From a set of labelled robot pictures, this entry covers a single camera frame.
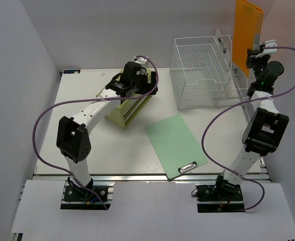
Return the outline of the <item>green clipboard with paper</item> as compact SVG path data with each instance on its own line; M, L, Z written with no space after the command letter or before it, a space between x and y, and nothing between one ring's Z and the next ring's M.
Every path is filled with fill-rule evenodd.
M147 125L145 132L169 180L208 162L180 114Z

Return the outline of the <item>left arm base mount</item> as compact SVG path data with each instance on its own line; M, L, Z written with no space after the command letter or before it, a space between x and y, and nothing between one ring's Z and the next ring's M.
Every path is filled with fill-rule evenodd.
M111 194L109 186L93 185L91 181L87 188L92 187L93 191L100 197L107 210L111 205ZM67 178L63 189L60 209L62 210L106 210L102 202L95 194L77 186L70 177Z

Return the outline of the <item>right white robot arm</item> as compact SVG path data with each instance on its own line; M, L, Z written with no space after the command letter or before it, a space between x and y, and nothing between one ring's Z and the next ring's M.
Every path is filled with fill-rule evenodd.
M276 52L275 40L260 45L258 50L248 50L246 66L253 70L255 81L248 88L247 96L252 101L253 116L242 136L239 154L216 179L214 196L225 200L238 193L242 177L261 158L276 151L285 132L289 118L280 114L274 106L273 85L283 74L284 67L278 61L270 61Z

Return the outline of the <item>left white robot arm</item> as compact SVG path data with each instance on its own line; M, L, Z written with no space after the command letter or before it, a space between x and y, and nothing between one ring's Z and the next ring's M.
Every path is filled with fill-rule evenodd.
M63 116L58 125L56 146L65 157L71 172L71 183L81 200L92 196L92 179L87 156L91 151L89 135L94 127L113 109L126 100L137 100L157 92L158 75L149 71L147 57L137 56L125 64L102 89L97 100L72 117Z

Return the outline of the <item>green metal tool chest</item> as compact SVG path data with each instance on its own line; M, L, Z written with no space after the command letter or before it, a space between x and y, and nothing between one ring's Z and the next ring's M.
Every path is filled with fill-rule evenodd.
M135 100L124 100L117 108L113 109L108 115L106 115L105 119L122 129L126 129L153 95L148 95Z

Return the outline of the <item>white clipboard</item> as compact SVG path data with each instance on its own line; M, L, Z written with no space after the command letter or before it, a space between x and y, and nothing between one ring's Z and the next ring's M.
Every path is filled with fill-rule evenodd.
M232 35L222 35L218 29L215 32L215 42L218 46L218 58L222 69L226 73L232 68Z

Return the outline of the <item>orange notebook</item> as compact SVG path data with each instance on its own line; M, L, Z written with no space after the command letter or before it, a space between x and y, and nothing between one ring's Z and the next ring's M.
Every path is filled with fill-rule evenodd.
M246 77L247 50L256 49L259 45L264 10L249 1L236 1L235 21L232 43L232 61Z

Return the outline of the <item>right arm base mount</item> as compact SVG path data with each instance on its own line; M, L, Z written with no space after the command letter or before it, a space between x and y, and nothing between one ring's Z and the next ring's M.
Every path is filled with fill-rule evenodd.
M199 213L244 212L240 185L231 184L219 175L214 185L197 185L191 192L197 199Z

